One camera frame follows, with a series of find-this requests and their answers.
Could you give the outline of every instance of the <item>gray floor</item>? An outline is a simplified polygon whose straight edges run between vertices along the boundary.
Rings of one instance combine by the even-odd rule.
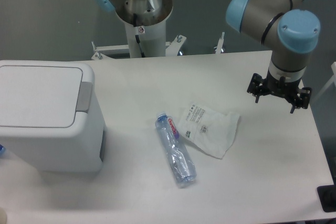
[[[167,40],[177,34],[186,36],[186,54],[212,53],[223,31],[227,52],[266,50],[225,23],[231,0],[173,1]],[[301,6],[314,12],[322,26],[303,79],[315,91],[313,96],[332,76],[330,65],[336,61],[335,4],[335,0],[306,0]],[[89,60],[91,41],[96,46],[127,43],[116,16],[101,11],[93,0],[0,0],[0,59]],[[336,156],[335,98],[336,88],[332,87],[312,105],[328,160]]]

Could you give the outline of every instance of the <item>plastic water bottle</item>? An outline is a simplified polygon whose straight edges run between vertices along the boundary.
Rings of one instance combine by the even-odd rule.
[[[0,156],[5,152],[6,148],[0,145]]]
[[[157,114],[155,127],[178,184],[184,186],[195,180],[196,170],[183,141],[180,139],[173,119],[165,112]]]

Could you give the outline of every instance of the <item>table surface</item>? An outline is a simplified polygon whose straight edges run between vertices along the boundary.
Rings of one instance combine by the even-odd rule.
[[[336,217],[316,188],[332,184],[310,108],[255,104],[246,92],[265,76],[270,51],[86,61],[108,127],[102,170],[39,172],[11,152],[0,159],[0,207],[14,223],[274,223]],[[222,160],[191,145],[197,181],[179,189],[155,131],[156,112],[180,119],[190,101],[238,112]]]

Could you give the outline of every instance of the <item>black object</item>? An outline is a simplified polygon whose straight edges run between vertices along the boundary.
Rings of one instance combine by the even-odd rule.
[[[336,187],[331,186],[319,186],[317,193],[321,201],[322,209],[325,212],[336,212]]]
[[[247,92],[251,93],[256,98],[256,103],[262,95],[275,95],[286,99],[292,104],[290,113],[293,114],[295,109],[307,109],[310,101],[311,88],[299,88],[301,79],[294,82],[285,82],[286,78],[282,76],[280,80],[275,79],[270,72],[267,77],[263,79],[257,73],[254,73],[251,82],[248,86]]]

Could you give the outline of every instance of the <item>bottle label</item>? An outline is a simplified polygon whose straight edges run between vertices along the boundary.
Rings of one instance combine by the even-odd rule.
[[[180,137],[180,134],[177,131],[176,126],[175,126],[173,120],[171,118],[168,118],[168,122],[169,122],[169,126],[172,129],[172,132],[173,132],[175,138],[178,139]]]

